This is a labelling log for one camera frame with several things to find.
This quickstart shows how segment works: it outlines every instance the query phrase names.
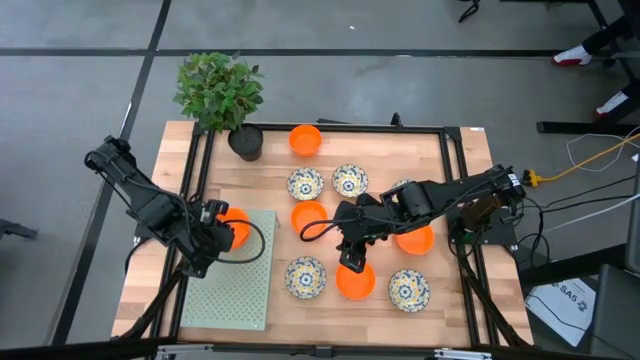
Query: decorative plate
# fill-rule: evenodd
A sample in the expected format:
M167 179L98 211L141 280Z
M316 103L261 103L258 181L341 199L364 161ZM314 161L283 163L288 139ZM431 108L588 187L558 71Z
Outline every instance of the decorative plate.
M318 296L327 285L327 272L315 258L302 256L293 260L284 273L284 283L298 299Z
M289 194L298 200L312 200L318 197L324 189L322 174L316 169L299 168L287 178Z
M402 269L389 280L389 297L398 309L414 313L427 306L431 289L424 275L412 269Z
M369 177L357 165L339 166L331 176L331 183L336 191L346 197L356 197L367 190Z
M402 179L402 180L396 181L395 183L393 183L393 185L391 185L391 189L395 189L395 188L400 187L400 186L402 186L404 184L408 184L408 183L410 183L412 181L413 180L411 180L411 179Z

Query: orange bowl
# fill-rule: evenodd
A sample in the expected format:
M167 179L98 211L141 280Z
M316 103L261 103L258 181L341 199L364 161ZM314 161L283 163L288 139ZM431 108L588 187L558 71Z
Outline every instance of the orange bowl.
M249 221L249 215L240 208L230 207L226 215L218 214L218 220L223 222L227 220ZM231 250L241 248L249 238L251 227L247 224L234 222L229 223L229 226L233 229L233 244L231 244Z
M317 220L327 220L327 210L317 201L303 201L296 205L291 211L291 225L296 233L300 235L300 231L308 223ZM318 224L310 227L305 233L305 238L310 238L320 234L327 224Z
M426 254L434 244L431 226L425 226L402 235L394 235L394 237L400 248L411 255Z
M364 271L360 274L340 265L336 271L336 286L340 294L347 299L361 300L373 292L376 286L376 274L369 264L364 264Z
M296 126L289 134L289 145L300 156L315 154L322 144L320 130L312 125Z

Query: pegboard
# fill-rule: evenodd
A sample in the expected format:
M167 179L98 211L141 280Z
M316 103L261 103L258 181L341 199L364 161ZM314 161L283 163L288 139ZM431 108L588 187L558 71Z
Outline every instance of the pegboard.
M180 326L216 329L264 330L267 323L276 212L247 210L266 241L264 254L248 264L214 262L204 279L189 278ZM251 229L240 249L220 258L242 260L260 251L260 236Z

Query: wooden tabletop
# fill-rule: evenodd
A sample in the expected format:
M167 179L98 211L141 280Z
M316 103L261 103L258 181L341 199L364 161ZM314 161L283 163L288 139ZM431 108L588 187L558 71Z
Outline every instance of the wooden tabletop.
M192 128L192 122L167 122L152 177L158 186L178 192ZM490 168L492 161L484 130L461 128L461 132L469 174ZM342 239L341 234L332 231L318 241L304 243L289 220L297 201L287 192L286 178L297 167L314 167L324 176L325 189L317 200L325 206L329 216L345 199L333 190L330 181L333 170L342 164L355 163L367 172L368 192L374 197L389 190L400 179L444 181L437 136L323 133L318 154L299 158L289 149L288 132L265 131L263 155L256 162L241 160L229 148L226 137L227 134L216 134L205 199L218 198L231 206L277 211L267 328L250 331L183 327L178 334L179 340L424 347L470 345L458 264L447 249L444 217L431 224L436 242L426 255L404 253L393 237L368 248L367 262L375 270L376 286L373 293L361 301L342 297L335 287L340 255L335 247ZM452 143L449 145L457 176L455 149ZM196 157L192 191L203 148L204 137ZM520 336L533 343L513 259L502 247L483 246L483 250L494 302ZM165 255L166 249L162 245L150 241L131 259L113 335L128 330L156 295ZM320 260L329 277L322 294L311 300L291 296L283 281L287 264L303 255ZM426 309L419 313L408 314L396 309L387 295L389 278L402 268L418 270L431 286L431 299ZM481 340L488 343L482 306L475 300ZM173 297L167 302L162 334L168 333L173 302Z

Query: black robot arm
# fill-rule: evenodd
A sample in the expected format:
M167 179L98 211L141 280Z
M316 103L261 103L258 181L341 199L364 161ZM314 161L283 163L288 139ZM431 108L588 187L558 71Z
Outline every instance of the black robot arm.
M373 245L377 239L427 226L460 204L464 205L459 221L473 231L483 226L493 211L515 205L524 197L511 167L498 165L447 183L410 182L383 193L380 201L368 194L358 196L355 204L342 201L334 215L344 236L338 246L340 263L360 273L366 262L365 245Z
M139 226L165 246L176 244L187 262L182 269L186 275L203 278L220 252L231 249L233 229L216 219L229 205L218 200L187 203L160 189L137 168L130 149L126 141L108 136L86 155L85 165L128 195L127 214Z

